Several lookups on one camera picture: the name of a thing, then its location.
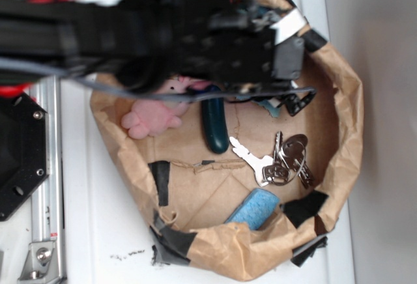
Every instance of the key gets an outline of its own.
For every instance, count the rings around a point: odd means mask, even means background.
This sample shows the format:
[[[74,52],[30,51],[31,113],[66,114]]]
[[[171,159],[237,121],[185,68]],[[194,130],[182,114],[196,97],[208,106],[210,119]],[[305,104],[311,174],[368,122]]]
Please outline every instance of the key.
[[[304,159],[307,143],[308,139],[304,134],[294,135],[284,142],[279,153],[280,158],[289,169],[300,171],[298,176],[305,188],[314,183],[313,173]]]
[[[276,134],[275,149],[274,149],[274,164],[263,167],[263,178],[275,185],[284,185],[289,180],[290,171],[288,168],[282,166],[280,158],[280,150],[282,146],[282,132]]]
[[[251,152],[245,146],[240,144],[239,141],[233,136],[231,136],[229,140],[233,145],[233,152],[252,167],[255,173],[256,183],[258,183],[260,187],[268,185],[269,182],[267,182],[263,177],[263,167],[272,165],[274,163],[274,159],[271,156],[264,156],[262,159],[259,159],[251,154]]]

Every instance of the paper bag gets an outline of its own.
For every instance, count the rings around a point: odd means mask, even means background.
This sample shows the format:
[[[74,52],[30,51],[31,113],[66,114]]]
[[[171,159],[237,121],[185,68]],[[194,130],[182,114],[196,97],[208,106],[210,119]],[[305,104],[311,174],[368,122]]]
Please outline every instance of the paper bag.
[[[291,0],[258,0],[291,10]],[[331,44],[309,25],[298,35],[306,44],[300,86],[312,85],[317,95],[306,109],[279,118],[254,103],[225,104],[230,136],[251,152],[272,154],[277,131],[284,139],[305,134],[308,166],[316,187],[299,180],[286,186],[265,186],[281,202],[257,231],[245,223],[224,221],[257,184],[251,167],[229,147],[224,154],[207,148],[201,105],[194,103],[178,129],[158,137],[133,140],[121,117],[133,100],[94,92],[91,109],[109,154],[149,224],[158,258],[189,264],[247,281],[294,258],[331,231],[359,174],[362,159],[362,83]],[[111,76],[99,81],[114,83]]]

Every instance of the stuffed animal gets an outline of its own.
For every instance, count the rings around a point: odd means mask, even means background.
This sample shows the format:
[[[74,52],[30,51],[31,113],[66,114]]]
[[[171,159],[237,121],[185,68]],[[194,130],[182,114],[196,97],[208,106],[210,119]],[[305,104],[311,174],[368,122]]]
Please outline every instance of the stuffed animal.
[[[179,76],[178,79],[166,80],[156,93],[184,93],[189,86],[201,87],[208,84],[207,81],[194,81],[189,77]],[[137,100],[132,110],[123,116],[121,124],[128,129],[128,135],[132,139],[157,136],[168,128],[178,128],[182,124],[179,116],[185,114],[189,106],[187,102]]]

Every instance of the black metal plate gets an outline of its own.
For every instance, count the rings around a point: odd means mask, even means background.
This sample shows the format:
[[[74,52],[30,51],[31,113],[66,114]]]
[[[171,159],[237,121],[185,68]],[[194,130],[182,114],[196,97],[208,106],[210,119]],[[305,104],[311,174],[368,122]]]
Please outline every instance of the black metal plate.
[[[47,177],[46,112],[27,94],[0,98],[0,221]]]

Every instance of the dark green object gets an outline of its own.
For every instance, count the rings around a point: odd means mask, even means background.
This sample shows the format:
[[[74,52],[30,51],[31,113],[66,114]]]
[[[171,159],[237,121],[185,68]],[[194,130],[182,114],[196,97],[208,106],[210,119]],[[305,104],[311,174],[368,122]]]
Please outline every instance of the dark green object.
[[[206,91],[215,92],[220,91],[220,89],[215,85],[210,85]],[[229,148],[223,98],[203,100],[201,102],[201,112],[208,147],[216,154],[223,154]]]

